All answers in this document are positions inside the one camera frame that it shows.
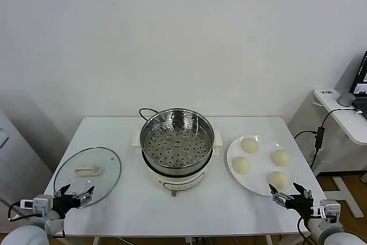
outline stainless steel steamer basket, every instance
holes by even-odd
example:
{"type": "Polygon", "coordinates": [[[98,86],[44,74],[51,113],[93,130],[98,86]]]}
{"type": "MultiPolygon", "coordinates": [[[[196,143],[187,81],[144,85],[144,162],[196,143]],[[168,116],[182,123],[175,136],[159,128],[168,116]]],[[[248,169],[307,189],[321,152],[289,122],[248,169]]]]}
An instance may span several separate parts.
{"type": "Polygon", "coordinates": [[[144,124],[140,145],[145,162],[168,177],[200,171],[212,156],[214,131],[199,113],[173,108],[158,112],[144,124]]]}

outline wooden floor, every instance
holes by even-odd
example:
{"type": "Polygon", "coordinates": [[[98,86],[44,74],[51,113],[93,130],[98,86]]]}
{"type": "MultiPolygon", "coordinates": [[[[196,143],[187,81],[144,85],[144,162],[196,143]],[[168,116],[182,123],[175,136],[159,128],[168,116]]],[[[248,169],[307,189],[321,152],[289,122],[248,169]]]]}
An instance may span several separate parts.
{"type": "MultiPolygon", "coordinates": [[[[341,223],[345,229],[351,230],[359,235],[367,235],[367,184],[360,181],[360,176],[342,176],[344,183],[351,191],[365,217],[355,218],[348,206],[344,201],[340,201],[342,205],[341,223]]],[[[317,177],[320,186],[323,190],[337,190],[335,183],[330,176],[317,177]]],[[[0,241],[5,235],[0,234],[0,241]]],[[[92,245],[93,238],[82,238],[87,245],[92,245]]],[[[135,245],[185,245],[184,238],[127,238],[129,242],[135,245]]],[[[242,245],[264,245],[267,244],[264,236],[239,236],[237,240],[242,245]]],[[[276,244],[279,241],[279,236],[272,236],[273,243],[276,244]]],[[[202,240],[198,242],[198,245],[238,245],[234,238],[230,237],[216,237],[205,239],[205,244],[202,240]]],[[[62,245],[57,239],[51,240],[51,245],[62,245]]],[[[100,245],[123,245],[124,241],[117,238],[102,238],[100,245]]]]}

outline glass lid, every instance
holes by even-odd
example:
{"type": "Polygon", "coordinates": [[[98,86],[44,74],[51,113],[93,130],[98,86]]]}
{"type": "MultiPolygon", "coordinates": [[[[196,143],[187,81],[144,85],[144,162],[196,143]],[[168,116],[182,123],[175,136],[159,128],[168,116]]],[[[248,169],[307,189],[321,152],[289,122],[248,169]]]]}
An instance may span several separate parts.
{"type": "Polygon", "coordinates": [[[91,147],[78,152],[61,166],[54,179],[53,189],[59,190],[70,184],[67,194],[75,192],[79,195],[95,186],[92,200],[84,208],[104,199],[114,189],[121,170],[116,153],[105,147],[91,147]]]}

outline laptop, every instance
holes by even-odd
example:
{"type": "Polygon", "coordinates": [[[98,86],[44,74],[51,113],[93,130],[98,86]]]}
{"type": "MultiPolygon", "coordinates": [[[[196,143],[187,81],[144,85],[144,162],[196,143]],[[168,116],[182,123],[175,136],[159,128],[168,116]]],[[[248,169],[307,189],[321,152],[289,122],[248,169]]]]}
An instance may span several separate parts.
{"type": "Polygon", "coordinates": [[[349,92],[356,96],[353,105],[367,119],[367,51],[349,92]]]}

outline white cabinet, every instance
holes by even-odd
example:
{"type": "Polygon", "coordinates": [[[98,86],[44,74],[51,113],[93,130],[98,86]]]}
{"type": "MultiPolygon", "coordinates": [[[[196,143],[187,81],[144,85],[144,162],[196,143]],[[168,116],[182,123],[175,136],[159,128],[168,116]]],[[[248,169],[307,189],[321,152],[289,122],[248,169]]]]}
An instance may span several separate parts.
{"type": "Polygon", "coordinates": [[[0,232],[17,226],[8,222],[4,201],[13,203],[42,194],[51,177],[48,167],[0,111],[0,232]]]}

